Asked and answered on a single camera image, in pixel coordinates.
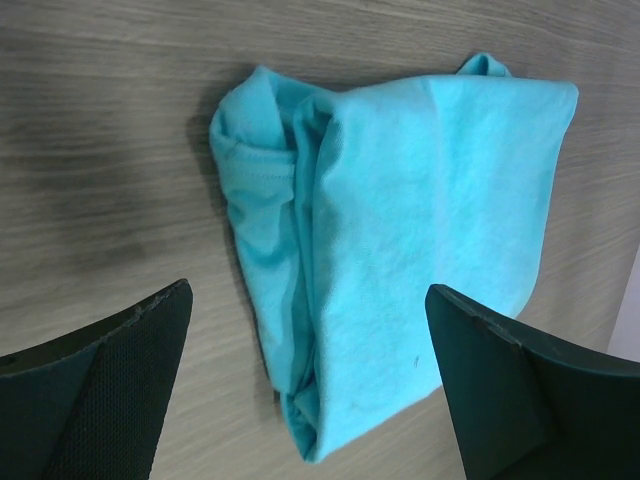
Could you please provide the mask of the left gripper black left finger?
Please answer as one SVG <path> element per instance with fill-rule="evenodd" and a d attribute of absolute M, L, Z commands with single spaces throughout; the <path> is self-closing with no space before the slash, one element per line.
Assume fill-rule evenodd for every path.
<path fill-rule="evenodd" d="M 1 359 L 4 479 L 147 479 L 193 306 L 180 279 Z"/>

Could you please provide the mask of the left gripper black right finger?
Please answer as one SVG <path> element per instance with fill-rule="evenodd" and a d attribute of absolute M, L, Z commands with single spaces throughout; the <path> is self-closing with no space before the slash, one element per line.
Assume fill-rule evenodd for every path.
<path fill-rule="evenodd" d="M 469 479 L 636 479 L 639 365 L 445 285 L 426 316 Z"/>

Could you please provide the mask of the light blue t shirt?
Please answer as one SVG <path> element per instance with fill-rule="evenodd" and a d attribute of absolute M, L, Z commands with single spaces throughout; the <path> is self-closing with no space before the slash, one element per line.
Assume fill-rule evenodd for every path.
<path fill-rule="evenodd" d="M 578 98 L 478 54 L 453 74 L 344 92 L 259 67 L 220 101 L 210 146 L 306 462 L 439 388 L 430 286 L 524 309 Z"/>

